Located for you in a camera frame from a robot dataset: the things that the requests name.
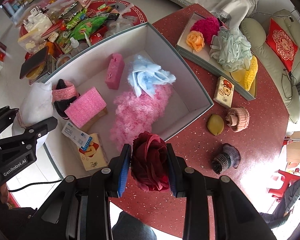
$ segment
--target sofa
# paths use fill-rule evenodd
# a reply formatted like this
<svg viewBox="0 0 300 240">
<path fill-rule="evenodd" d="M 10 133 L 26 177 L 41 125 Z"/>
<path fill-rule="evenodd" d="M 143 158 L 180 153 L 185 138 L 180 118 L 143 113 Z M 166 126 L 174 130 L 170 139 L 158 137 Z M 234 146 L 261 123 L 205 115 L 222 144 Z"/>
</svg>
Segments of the sofa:
<svg viewBox="0 0 300 240">
<path fill-rule="evenodd" d="M 298 20 L 285 9 L 276 12 L 275 15 L 289 16 L 284 18 L 271 18 L 278 23 L 298 46 L 292 66 L 292 75 L 295 78 L 293 85 L 291 85 L 284 71 L 285 67 L 283 63 L 265 42 L 268 35 L 270 18 L 262 24 L 253 18 L 245 18 L 240 24 L 240 30 L 251 43 L 251 51 L 258 57 L 274 81 L 282 101 L 288 110 L 290 121 L 297 123 L 300 117 L 300 99 L 296 87 L 296 85 L 300 83 L 300 24 Z"/>
</svg>

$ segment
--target red pillow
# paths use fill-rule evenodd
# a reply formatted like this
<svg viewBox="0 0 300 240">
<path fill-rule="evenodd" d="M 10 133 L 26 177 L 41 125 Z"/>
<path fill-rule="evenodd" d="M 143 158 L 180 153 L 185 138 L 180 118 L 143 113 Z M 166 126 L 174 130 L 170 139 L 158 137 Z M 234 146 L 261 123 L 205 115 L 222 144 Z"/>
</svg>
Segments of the red pillow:
<svg viewBox="0 0 300 240">
<path fill-rule="evenodd" d="M 272 18 L 266 43 L 277 54 L 286 69 L 291 72 L 298 46 Z"/>
</svg>

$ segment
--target plastic bottle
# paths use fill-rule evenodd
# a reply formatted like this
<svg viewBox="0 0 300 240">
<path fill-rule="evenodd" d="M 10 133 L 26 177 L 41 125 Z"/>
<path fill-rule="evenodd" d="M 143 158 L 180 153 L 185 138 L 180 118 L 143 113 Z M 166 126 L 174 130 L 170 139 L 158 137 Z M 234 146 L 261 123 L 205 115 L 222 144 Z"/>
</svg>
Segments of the plastic bottle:
<svg viewBox="0 0 300 240">
<path fill-rule="evenodd" d="M 87 43 L 85 42 L 79 43 L 73 37 L 70 38 L 70 41 L 71 41 L 71 46 L 73 48 L 73 50 L 70 53 L 72 57 L 74 57 L 75 55 L 79 54 L 81 51 L 84 51 L 89 47 Z"/>
</svg>

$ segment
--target orange artificial rose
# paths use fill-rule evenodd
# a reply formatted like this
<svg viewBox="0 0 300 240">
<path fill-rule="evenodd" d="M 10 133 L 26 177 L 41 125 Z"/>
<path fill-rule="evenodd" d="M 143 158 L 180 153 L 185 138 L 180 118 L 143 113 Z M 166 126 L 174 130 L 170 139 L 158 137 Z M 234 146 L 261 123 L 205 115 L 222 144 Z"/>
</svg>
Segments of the orange artificial rose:
<svg viewBox="0 0 300 240">
<path fill-rule="evenodd" d="M 191 31 L 187 36 L 186 43 L 196 52 L 199 52 L 204 47 L 204 39 L 202 33 Z"/>
</svg>

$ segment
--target pink fluffy fabric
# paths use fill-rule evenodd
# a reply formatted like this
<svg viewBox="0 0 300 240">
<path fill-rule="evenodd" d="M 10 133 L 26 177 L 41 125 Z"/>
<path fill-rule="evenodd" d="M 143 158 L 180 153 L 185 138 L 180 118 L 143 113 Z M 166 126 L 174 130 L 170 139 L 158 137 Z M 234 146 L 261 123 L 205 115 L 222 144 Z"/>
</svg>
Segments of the pink fluffy fabric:
<svg viewBox="0 0 300 240">
<path fill-rule="evenodd" d="M 154 98 L 151 98 L 143 91 L 137 98 L 131 90 L 114 100 L 118 107 L 110 138 L 116 143 L 119 152 L 125 143 L 133 145 L 133 140 L 140 133 L 151 132 L 151 125 L 163 116 L 172 94 L 172 85 L 157 85 L 155 93 Z"/>
<path fill-rule="evenodd" d="M 210 46 L 212 36 L 218 35 L 219 27 L 219 21 L 216 17 L 208 17 L 206 19 L 196 21 L 190 31 L 202 33 L 204 42 Z"/>
</svg>

